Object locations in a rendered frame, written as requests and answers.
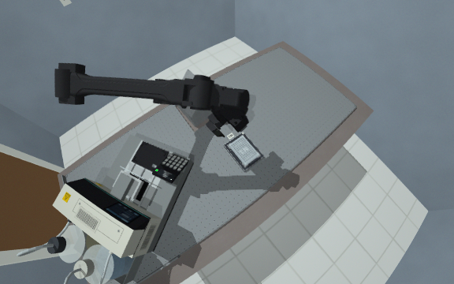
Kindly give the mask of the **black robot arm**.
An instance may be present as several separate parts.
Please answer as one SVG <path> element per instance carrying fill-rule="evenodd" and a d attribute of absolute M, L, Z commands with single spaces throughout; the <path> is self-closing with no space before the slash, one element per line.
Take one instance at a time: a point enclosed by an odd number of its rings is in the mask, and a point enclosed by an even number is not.
<path fill-rule="evenodd" d="M 242 132 L 249 123 L 247 116 L 240 111 L 248 107 L 248 90 L 220 86 L 204 75 L 184 80 L 92 77 L 85 74 L 85 65 L 58 63 L 58 69 L 54 69 L 54 86 L 55 97 L 63 104 L 84 104 L 87 95 L 153 99 L 153 103 L 181 105 L 183 109 L 214 109 L 211 110 L 214 116 L 223 125 L 230 123 L 237 132 Z M 216 110 L 221 107 L 224 108 Z"/>

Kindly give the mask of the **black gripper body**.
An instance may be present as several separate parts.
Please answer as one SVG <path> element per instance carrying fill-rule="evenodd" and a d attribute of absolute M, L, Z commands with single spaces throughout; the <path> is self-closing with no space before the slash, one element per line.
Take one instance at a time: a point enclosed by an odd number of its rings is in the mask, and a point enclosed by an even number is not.
<path fill-rule="evenodd" d="M 219 108 L 219 109 L 216 109 L 216 110 L 221 110 L 223 109 L 224 107 L 222 108 Z M 214 116 L 214 114 L 212 113 L 210 116 L 208 116 L 208 119 L 209 121 L 206 123 L 206 126 L 214 133 L 217 129 L 221 129 L 221 127 L 223 126 L 223 124 Z"/>

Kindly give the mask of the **white multi-well plate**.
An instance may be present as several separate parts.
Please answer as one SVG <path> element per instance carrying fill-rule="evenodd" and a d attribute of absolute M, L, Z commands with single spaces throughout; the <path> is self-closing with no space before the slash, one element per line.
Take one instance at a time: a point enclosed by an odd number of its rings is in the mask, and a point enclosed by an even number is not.
<path fill-rule="evenodd" d="M 259 156 L 244 136 L 234 140 L 229 146 L 245 166 Z"/>

